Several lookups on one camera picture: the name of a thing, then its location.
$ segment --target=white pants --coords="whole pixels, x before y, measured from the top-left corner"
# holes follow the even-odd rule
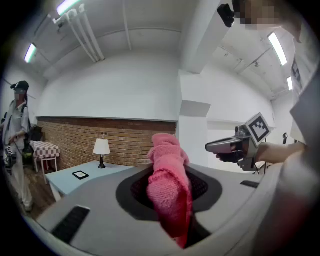
[[[22,200],[25,207],[31,207],[32,195],[25,177],[25,170],[22,155],[16,152],[16,164],[12,167],[12,175],[8,175],[9,180],[18,193],[19,199]]]

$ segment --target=checkered tablecloth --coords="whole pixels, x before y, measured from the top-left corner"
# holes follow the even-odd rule
[[[35,159],[55,158],[59,157],[61,153],[61,149],[50,142],[32,140],[30,145],[34,150],[33,157]]]

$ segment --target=white table leg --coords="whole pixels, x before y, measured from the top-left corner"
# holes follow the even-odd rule
[[[60,196],[59,192],[56,190],[56,188],[51,183],[50,183],[50,188],[51,188],[51,191],[52,191],[52,194],[54,196],[55,201],[58,202],[59,200],[61,200],[61,196]]]
[[[36,158],[34,158],[34,167],[35,167],[36,172],[38,173],[39,170],[38,170],[38,165],[37,165],[37,159]]]
[[[56,157],[54,158],[54,162],[55,162],[55,171],[57,172],[58,171],[58,167],[57,167],[57,158]]]
[[[45,168],[44,168],[44,160],[43,159],[41,159],[41,167],[42,167],[43,178],[44,178],[45,184],[48,184],[47,179],[46,179]]]

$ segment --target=pink cloth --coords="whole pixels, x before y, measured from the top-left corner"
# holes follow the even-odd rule
[[[155,134],[152,142],[148,158],[154,163],[154,173],[148,180],[147,195],[163,229],[184,248],[192,213],[190,182],[184,167],[189,158],[173,135]]]

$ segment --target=brick wall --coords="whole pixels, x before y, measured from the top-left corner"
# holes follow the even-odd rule
[[[39,117],[37,125],[42,127],[45,141],[61,148],[59,170],[99,161],[100,156],[93,154],[98,138],[109,141],[111,154],[103,156],[105,163],[124,166],[148,164],[152,136],[176,133],[176,123],[159,121]]]

